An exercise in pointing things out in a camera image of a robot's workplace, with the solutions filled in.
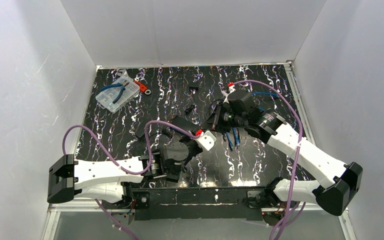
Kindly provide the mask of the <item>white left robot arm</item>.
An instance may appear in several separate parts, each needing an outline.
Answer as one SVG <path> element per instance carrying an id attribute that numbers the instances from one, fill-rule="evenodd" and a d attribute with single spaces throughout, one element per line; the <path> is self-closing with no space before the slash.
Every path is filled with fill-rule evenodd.
<path id="1" fill-rule="evenodd" d="M 63 155 L 48 170 L 47 202 L 61 204 L 75 198 L 90 198 L 117 203 L 128 199 L 128 185 L 167 180 L 178 182 L 187 163 L 214 141 L 201 134 L 197 139 L 183 137 L 146 155 L 110 161 L 79 160 Z"/>

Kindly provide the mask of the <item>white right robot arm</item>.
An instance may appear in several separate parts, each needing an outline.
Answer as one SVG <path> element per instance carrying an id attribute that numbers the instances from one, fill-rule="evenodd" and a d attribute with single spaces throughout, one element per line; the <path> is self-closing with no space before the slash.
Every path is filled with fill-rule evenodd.
<path id="1" fill-rule="evenodd" d="M 233 91 L 215 104 L 202 127 L 227 133 L 243 128 L 248 135 L 261 140 L 288 157 L 298 157 L 297 164 L 313 177 L 311 181 L 278 178 L 265 189 L 265 198 L 272 203 L 291 200 L 319 205 L 334 216 L 340 216 L 360 190 L 363 167 L 357 162 L 345 163 L 325 153 L 293 129 L 273 110 L 261 110 L 244 90 Z"/>

